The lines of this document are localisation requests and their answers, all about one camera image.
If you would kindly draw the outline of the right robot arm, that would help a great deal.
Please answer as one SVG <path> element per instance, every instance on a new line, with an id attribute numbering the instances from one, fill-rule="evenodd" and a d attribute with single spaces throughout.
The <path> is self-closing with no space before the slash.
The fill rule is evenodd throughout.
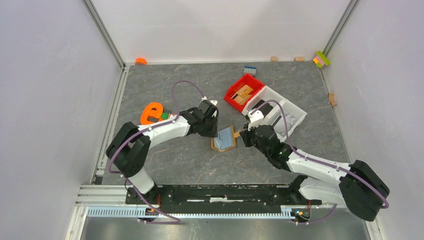
<path id="1" fill-rule="evenodd" d="M 364 161 L 343 163 L 310 155 L 280 141 L 270 125 L 245 128 L 239 134 L 247 148 L 259 150 L 275 168 L 306 176 L 288 191 L 295 204 L 306 200 L 330 202 L 347 207 L 368 222 L 389 207 L 389 187 Z"/>

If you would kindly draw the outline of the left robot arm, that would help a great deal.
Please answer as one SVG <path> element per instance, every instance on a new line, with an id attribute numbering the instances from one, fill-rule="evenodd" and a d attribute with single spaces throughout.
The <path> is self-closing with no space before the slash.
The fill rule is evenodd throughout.
<path id="1" fill-rule="evenodd" d="M 155 182 L 144 168 L 151 148 L 192 134 L 214 138 L 218 135 L 219 110 L 216 100 L 204 99 L 199 106 L 181 111 L 175 117 L 149 125 L 125 123 L 108 148 L 106 156 L 137 190 L 145 204 L 157 198 Z"/>

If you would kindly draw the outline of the orange card holder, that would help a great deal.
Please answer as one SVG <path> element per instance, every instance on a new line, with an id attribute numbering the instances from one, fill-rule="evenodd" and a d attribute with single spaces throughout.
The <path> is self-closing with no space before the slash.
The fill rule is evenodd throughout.
<path id="1" fill-rule="evenodd" d="M 217 132 L 217 137 L 211 139 L 211 148 L 218 152 L 225 152 L 237 145 L 236 138 L 240 136 L 240 131 L 234 131 L 231 125 Z"/>

